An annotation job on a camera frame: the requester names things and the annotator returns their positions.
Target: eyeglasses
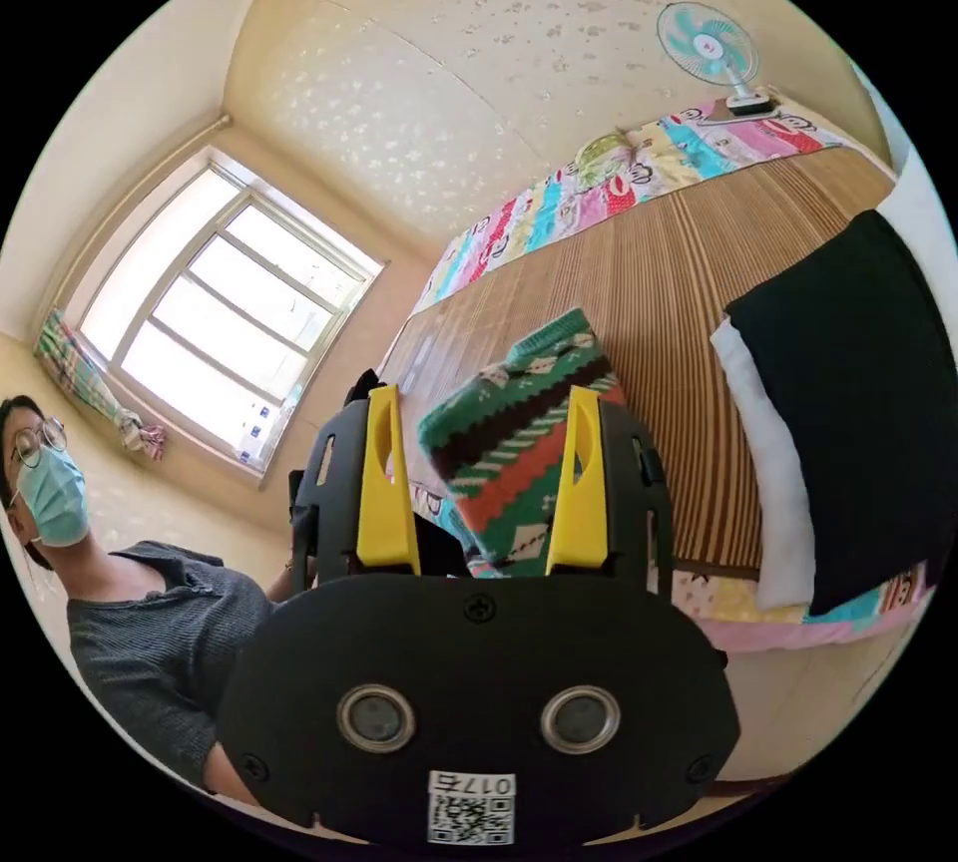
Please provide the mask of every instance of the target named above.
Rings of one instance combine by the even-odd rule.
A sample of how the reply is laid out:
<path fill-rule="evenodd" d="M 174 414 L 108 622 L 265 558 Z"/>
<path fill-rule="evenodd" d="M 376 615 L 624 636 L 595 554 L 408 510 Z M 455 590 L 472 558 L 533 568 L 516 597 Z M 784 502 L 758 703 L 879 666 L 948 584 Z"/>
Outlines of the eyeglasses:
<path fill-rule="evenodd" d="M 67 448 L 67 434 L 56 417 L 48 416 L 38 426 L 26 427 L 13 435 L 13 452 L 28 469 L 40 462 L 40 447 L 46 444 L 54 450 Z"/>

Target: woman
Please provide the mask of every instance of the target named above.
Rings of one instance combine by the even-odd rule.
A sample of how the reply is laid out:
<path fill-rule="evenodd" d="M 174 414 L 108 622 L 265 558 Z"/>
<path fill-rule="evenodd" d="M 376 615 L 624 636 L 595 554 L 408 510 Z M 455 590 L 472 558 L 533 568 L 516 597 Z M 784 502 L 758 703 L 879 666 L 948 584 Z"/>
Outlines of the woman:
<path fill-rule="evenodd" d="M 291 595 L 291 562 L 264 592 L 179 547 L 108 553 L 59 421 L 16 396 L 0 404 L 0 438 L 0 503 L 30 558 L 63 584 L 70 650 L 94 697 L 183 779 L 256 805 L 217 742 L 216 717 L 240 650 Z"/>

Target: qr code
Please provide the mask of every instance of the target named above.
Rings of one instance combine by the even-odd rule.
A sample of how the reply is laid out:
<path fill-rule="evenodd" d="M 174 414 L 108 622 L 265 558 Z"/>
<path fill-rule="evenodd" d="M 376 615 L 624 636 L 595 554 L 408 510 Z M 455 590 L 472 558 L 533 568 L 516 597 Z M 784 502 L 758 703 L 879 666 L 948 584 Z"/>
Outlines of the qr code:
<path fill-rule="evenodd" d="M 511 845 L 512 798 L 434 792 L 429 841 L 450 845 Z"/>

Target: colorful patchwork blanket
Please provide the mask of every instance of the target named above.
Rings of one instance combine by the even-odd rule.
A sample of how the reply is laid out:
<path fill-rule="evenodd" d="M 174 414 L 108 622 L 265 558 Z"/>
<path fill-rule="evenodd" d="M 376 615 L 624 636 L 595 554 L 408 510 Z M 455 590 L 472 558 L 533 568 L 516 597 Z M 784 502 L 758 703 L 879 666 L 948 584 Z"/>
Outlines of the colorful patchwork blanket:
<path fill-rule="evenodd" d="M 710 101 L 584 147 L 574 161 L 483 217 L 446 247 L 413 314 L 484 273 L 607 220 L 643 201 L 733 171 L 826 147 L 864 148 L 775 93 L 775 119 L 704 125 Z"/>
<path fill-rule="evenodd" d="M 410 486 L 410 497 L 416 513 L 459 541 L 475 579 L 502 579 L 503 574 L 489 564 L 452 500 L 415 485 Z M 853 642 L 877 635 L 917 619 L 930 592 L 923 568 L 916 567 L 825 616 L 810 616 L 806 606 L 763 612 L 755 605 L 756 586 L 751 580 L 675 571 L 672 598 L 675 606 L 703 625 L 719 648 L 756 651 Z M 649 588 L 654 591 L 656 587 L 656 569 L 650 567 Z M 734 624 L 750 626 L 736 629 Z M 756 638 L 756 624 L 766 629 L 763 638 Z"/>

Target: gray knit shirt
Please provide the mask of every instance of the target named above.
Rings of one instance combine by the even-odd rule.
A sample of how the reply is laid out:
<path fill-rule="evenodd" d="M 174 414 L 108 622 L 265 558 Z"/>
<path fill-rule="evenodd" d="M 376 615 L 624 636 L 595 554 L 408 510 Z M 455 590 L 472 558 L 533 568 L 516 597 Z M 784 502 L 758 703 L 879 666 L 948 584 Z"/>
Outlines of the gray knit shirt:
<path fill-rule="evenodd" d="M 70 649 L 97 701 L 154 758 L 203 787 L 216 718 L 242 648 L 276 608 L 223 561 L 161 543 L 117 554 L 149 564 L 164 593 L 70 600 Z"/>

